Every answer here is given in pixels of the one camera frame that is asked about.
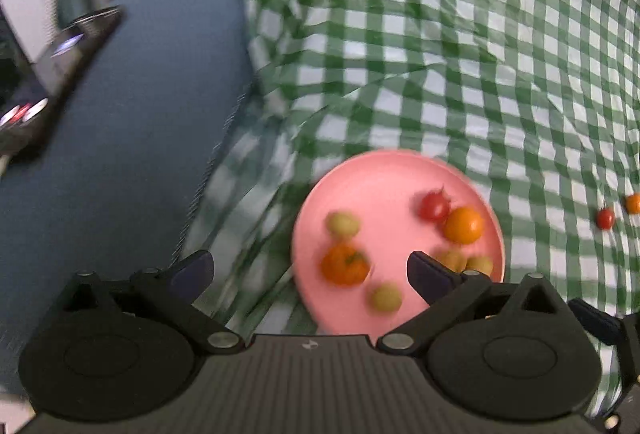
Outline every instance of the green and white checkered tablecloth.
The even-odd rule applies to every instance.
[[[638,0],[246,0],[258,86],[214,172],[184,254],[216,279],[196,303],[229,327],[311,334],[289,241],[313,184],[374,148],[439,157],[504,233],[506,280],[637,308]],[[594,227],[604,203],[618,218]],[[612,350],[593,409],[618,382]]]

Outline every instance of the plate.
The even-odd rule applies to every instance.
[[[323,332],[334,335],[369,335],[372,342],[415,317],[428,305],[406,277],[409,254],[432,254],[451,248],[436,225],[421,221],[415,205],[421,195],[445,189],[452,208],[470,205],[484,219],[484,234],[462,247],[465,255],[488,255],[494,260],[491,279],[504,277],[504,242],[491,207],[458,170],[436,159],[406,150],[367,152],[341,163],[326,174],[306,198],[292,238],[296,285],[309,312]],[[360,218],[353,239],[366,253],[372,270],[359,286],[340,287],[326,281],[320,261],[333,244],[324,226],[329,212],[349,210]],[[401,308],[392,315],[371,310],[367,291],[382,281],[401,288]]]

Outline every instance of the white button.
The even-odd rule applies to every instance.
[[[48,101],[49,101],[48,98],[43,98],[35,106],[30,107],[27,110],[27,112],[24,113],[22,121],[26,122],[27,120],[30,120],[31,118],[33,118],[36,114],[38,114],[41,110],[43,110],[45,108],[45,106],[47,105]]]
[[[20,106],[15,106],[12,110],[5,113],[5,115],[2,118],[0,118],[0,127],[2,127],[10,119],[12,119],[15,116],[15,113],[18,112],[19,109],[20,109]]]

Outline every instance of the orange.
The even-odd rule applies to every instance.
[[[471,207],[458,207],[444,223],[444,236],[456,244],[471,244],[484,232],[482,216]]]
[[[640,214],[640,194],[636,192],[626,198],[626,211],[630,214]]]
[[[352,244],[340,241],[334,244],[320,263],[322,276],[340,286],[361,284],[369,274],[370,265],[364,254]]]

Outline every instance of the black electronic device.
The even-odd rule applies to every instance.
[[[372,346],[365,335],[255,335],[191,305],[207,252],[128,281],[76,274],[28,342],[19,372],[36,411],[20,434],[640,432],[638,317],[567,305],[540,274],[494,284],[413,252],[430,307]],[[584,415],[615,344],[623,393]]]
[[[0,109],[0,156],[28,147],[37,151],[81,72],[122,19],[119,7],[105,8],[73,21],[23,72]]]

